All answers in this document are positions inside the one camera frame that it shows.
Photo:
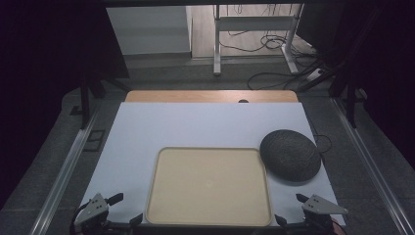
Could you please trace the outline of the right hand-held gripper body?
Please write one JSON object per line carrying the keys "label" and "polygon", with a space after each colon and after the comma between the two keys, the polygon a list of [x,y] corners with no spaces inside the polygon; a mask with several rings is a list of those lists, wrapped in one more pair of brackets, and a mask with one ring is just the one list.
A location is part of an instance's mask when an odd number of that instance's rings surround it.
{"label": "right hand-held gripper body", "polygon": [[346,230],[332,218],[333,214],[347,214],[342,208],[318,195],[308,197],[301,203],[303,222],[287,223],[287,235],[348,235]]}

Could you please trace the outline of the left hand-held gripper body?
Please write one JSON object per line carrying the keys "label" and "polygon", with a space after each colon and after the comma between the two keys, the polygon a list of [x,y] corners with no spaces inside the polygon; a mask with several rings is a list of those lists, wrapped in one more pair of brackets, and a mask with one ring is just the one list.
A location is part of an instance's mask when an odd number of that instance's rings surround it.
{"label": "left hand-held gripper body", "polygon": [[71,219],[71,235],[129,235],[128,223],[108,220],[110,206],[100,193],[80,206]]}

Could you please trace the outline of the beige tray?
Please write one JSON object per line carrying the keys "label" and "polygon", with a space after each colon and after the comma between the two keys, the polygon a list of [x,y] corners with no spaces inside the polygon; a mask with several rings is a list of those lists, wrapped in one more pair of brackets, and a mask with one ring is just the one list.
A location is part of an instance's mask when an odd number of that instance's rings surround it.
{"label": "beige tray", "polygon": [[162,225],[270,224],[267,175],[258,150],[160,150],[146,217]]}

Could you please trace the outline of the dark floor socket plate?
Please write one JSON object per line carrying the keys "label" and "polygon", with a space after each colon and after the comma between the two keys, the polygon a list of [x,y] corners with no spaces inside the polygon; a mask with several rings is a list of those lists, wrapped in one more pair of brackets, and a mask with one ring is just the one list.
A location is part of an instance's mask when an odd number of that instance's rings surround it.
{"label": "dark floor socket plate", "polygon": [[105,137],[105,129],[92,130],[84,144],[84,152],[99,152]]}

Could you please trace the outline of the black metal stand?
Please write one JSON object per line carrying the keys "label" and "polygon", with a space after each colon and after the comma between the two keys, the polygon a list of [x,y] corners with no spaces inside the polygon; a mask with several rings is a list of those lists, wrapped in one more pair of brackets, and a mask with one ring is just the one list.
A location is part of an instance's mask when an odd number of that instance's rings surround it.
{"label": "black metal stand", "polygon": [[381,6],[372,5],[367,10],[367,15],[363,23],[357,28],[357,33],[354,39],[350,42],[350,45],[343,55],[342,60],[334,67],[331,67],[323,74],[317,76],[314,80],[301,85],[298,88],[298,92],[305,92],[317,84],[333,77],[334,81],[328,89],[329,96],[332,98],[339,98],[344,90],[346,90],[346,120],[353,127],[356,128],[354,114],[356,96],[355,91],[357,88],[356,78],[354,77],[353,70],[357,66],[357,56],[362,49],[362,46],[368,37],[370,30],[373,28],[376,20],[378,19],[382,11]]}
{"label": "black metal stand", "polygon": [[80,100],[82,115],[81,129],[85,129],[87,123],[90,120],[89,94],[92,94],[97,99],[103,99],[106,96],[106,90],[102,83],[103,80],[126,93],[131,91],[130,87],[105,73],[98,71],[84,73],[80,77]]}

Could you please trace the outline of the white table mat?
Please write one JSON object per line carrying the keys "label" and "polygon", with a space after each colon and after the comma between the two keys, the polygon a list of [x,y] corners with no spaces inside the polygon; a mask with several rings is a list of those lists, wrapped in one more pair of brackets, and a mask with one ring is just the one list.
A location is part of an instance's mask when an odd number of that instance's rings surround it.
{"label": "white table mat", "polygon": [[[300,103],[123,103],[83,196],[123,194],[109,218],[126,222],[146,210],[160,150],[164,148],[248,148],[259,150],[266,134],[290,129],[312,135]],[[336,200],[324,168],[310,180],[294,183],[266,170],[275,214],[289,222],[303,218],[296,194]]]}

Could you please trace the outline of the white power strip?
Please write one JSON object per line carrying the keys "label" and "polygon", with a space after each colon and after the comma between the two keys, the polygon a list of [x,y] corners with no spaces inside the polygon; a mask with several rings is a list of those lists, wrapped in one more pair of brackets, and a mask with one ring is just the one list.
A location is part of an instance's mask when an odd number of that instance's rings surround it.
{"label": "white power strip", "polygon": [[308,81],[312,81],[312,80],[314,80],[315,78],[317,78],[318,76],[320,76],[323,73],[324,73],[324,71],[322,69],[316,69],[306,79]]}

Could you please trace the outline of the wooden table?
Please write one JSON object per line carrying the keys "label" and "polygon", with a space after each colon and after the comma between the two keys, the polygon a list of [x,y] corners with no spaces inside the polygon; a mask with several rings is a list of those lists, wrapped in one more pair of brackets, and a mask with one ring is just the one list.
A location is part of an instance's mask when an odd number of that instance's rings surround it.
{"label": "wooden table", "polygon": [[157,103],[297,103],[290,90],[133,90],[126,102]]}

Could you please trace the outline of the white cabinet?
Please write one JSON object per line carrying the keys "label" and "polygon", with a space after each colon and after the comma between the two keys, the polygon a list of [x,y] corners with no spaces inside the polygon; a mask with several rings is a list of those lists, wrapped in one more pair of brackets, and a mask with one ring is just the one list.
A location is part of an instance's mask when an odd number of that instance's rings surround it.
{"label": "white cabinet", "polygon": [[190,53],[185,6],[108,8],[123,55]]}

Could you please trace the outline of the metal floor rail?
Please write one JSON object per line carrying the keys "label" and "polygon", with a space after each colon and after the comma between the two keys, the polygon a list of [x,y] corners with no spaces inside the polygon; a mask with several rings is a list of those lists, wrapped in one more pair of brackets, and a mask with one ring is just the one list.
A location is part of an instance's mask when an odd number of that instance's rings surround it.
{"label": "metal floor rail", "polygon": [[100,107],[98,105],[94,106],[90,119],[86,122],[85,127],[77,132],[77,135],[71,144],[69,152],[62,164],[56,180],[54,181],[51,190],[29,231],[29,235],[46,235],[47,230],[58,209],[59,203],[69,185],[69,180],[77,165],[86,140],[97,119],[99,110]]}
{"label": "metal floor rail", "polygon": [[371,181],[378,191],[388,213],[390,214],[399,234],[415,235],[415,226],[409,221],[407,213],[404,211],[403,206],[401,205],[397,196],[373,160],[372,154],[368,150],[368,147],[364,143],[357,128],[353,127],[348,121],[346,117],[346,108],[338,98],[331,98],[330,101],[342,122],[348,138],[350,139],[354,149],[362,161],[362,164],[366,168]]}

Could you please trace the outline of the white metal desk frame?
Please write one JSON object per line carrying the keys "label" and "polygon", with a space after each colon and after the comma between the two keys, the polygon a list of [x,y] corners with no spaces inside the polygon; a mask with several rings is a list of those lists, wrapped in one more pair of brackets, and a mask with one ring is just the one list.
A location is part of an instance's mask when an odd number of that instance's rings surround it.
{"label": "white metal desk frame", "polygon": [[214,47],[213,47],[213,74],[221,75],[221,55],[219,37],[221,31],[286,31],[286,41],[281,51],[291,74],[298,74],[299,70],[292,55],[292,43],[300,21],[303,5],[299,4],[292,16],[266,17],[221,17],[220,6],[213,7],[214,13]]}

